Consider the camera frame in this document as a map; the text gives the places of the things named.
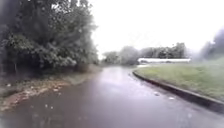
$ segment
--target curb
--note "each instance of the curb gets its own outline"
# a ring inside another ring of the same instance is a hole
[[[158,80],[146,79],[146,78],[138,75],[134,71],[132,73],[137,78],[147,81],[149,83],[152,83],[153,85],[159,86],[167,91],[170,91],[170,92],[182,97],[185,100],[194,102],[194,103],[196,103],[204,108],[207,108],[209,110],[212,110],[214,112],[224,114],[224,103],[219,100],[216,100],[216,99],[213,99],[213,98],[210,98],[207,96],[203,96],[203,95],[200,95],[200,94],[197,94],[197,93],[185,90],[185,89],[181,89],[174,85],[160,82]]]

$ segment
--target road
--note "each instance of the road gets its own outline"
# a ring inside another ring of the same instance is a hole
[[[224,117],[104,68],[93,79],[49,91],[1,114],[0,128],[224,128]]]

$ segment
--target treeline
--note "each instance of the treeline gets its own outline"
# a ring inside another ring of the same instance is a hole
[[[87,0],[10,0],[14,12],[0,24],[2,69],[85,69],[97,63],[96,28]]]
[[[186,47],[184,43],[177,43],[173,47],[149,47],[138,51],[126,46],[119,52],[106,52],[104,56],[103,62],[106,64],[134,65],[139,58],[185,58]]]

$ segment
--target grass verge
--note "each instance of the grass verge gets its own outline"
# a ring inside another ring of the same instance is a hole
[[[138,75],[224,101],[224,59],[138,68]]]

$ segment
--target overcast sky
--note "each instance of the overcast sky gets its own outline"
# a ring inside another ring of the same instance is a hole
[[[223,0],[90,0],[100,53],[172,46],[185,42],[199,50],[224,25]]]

